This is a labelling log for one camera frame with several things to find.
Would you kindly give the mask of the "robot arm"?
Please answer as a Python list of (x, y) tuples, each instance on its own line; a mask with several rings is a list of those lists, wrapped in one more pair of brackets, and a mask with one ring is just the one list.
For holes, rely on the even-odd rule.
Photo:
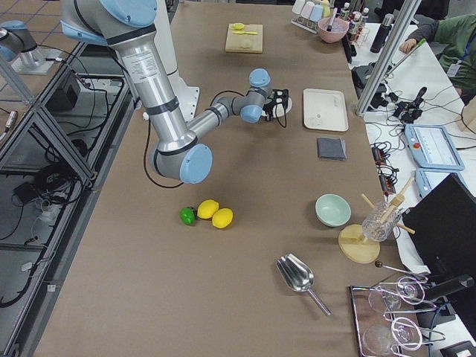
[(1, 58), (12, 62), (17, 57), (20, 59), (20, 68), (25, 74), (32, 74), (45, 62), (36, 40), (24, 22), (19, 20), (2, 22)]

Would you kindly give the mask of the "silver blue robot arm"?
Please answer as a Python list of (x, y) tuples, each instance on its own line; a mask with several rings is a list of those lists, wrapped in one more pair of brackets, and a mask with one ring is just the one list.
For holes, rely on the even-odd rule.
[(233, 115), (256, 123), (272, 94), (271, 78), (265, 69), (254, 69), (245, 96), (221, 97), (187, 122), (155, 46), (157, 11), (156, 1), (62, 1), (62, 31), (117, 53), (158, 135), (151, 157), (155, 171), (197, 184), (206, 179), (213, 164), (210, 148), (199, 139)]

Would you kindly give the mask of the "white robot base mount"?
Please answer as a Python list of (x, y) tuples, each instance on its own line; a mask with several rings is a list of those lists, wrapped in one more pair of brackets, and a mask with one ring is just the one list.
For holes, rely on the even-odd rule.
[(186, 122), (195, 117), (199, 88), (190, 87), (179, 75), (165, 1), (139, 1), (140, 19), (150, 32), (144, 37), (145, 49), (136, 55), (138, 66), (132, 80), (145, 103), (157, 95), (172, 95)]

